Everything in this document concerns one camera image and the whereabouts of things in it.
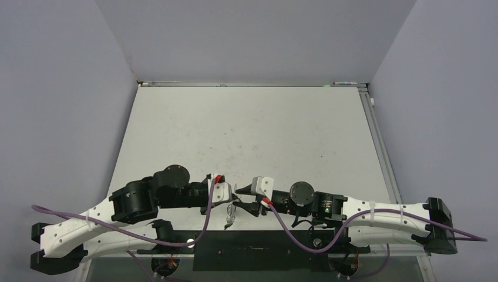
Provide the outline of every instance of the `white tabletop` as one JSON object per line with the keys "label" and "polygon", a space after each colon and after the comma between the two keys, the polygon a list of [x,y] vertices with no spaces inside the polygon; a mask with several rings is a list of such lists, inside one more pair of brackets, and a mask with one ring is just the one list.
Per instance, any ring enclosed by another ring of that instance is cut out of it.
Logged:
{"label": "white tabletop", "polygon": [[[357,88],[141,87],[108,195],[176,164],[194,182],[220,173],[241,188],[269,176],[275,190],[306,181],[315,191],[389,203]],[[209,230],[223,230],[226,206],[213,209]],[[273,214],[236,216],[228,231],[281,230]],[[282,217],[288,226],[294,219]],[[200,230],[205,217],[192,208],[160,210],[158,218]]]}

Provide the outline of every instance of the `gray floor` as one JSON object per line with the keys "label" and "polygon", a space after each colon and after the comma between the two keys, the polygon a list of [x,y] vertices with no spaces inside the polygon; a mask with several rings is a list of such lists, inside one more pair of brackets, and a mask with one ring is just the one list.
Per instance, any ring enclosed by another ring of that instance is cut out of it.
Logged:
{"label": "gray floor", "polygon": [[[383,257],[360,258],[360,269],[357,274],[375,271],[382,264]],[[144,260],[150,268],[150,260]],[[337,273],[312,273],[309,270],[290,271],[192,271],[193,259],[184,258],[181,266],[172,278],[198,281],[337,281]],[[148,281],[143,270],[135,261],[127,257],[101,257],[94,259],[86,282],[139,282]],[[415,257],[391,257],[388,266],[381,273],[359,281],[423,281],[420,268]]]}

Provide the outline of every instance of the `gray wall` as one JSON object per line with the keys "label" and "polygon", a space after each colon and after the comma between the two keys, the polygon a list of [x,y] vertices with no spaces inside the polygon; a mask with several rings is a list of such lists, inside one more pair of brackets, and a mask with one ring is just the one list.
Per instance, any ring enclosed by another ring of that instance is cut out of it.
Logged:
{"label": "gray wall", "polygon": [[0,281],[29,269],[40,204],[80,213],[106,194],[136,82],[93,0],[0,2]]}
{"label": "gray wall", "polygon": [[415,0],[96,0],[139,80],[370,82]]}
{"label": "gray wall", "polygon": [[418,0],[371,92],[405,202],[441,197],[489,238],[435,255],[439,281],[496,281],[498,2]]}

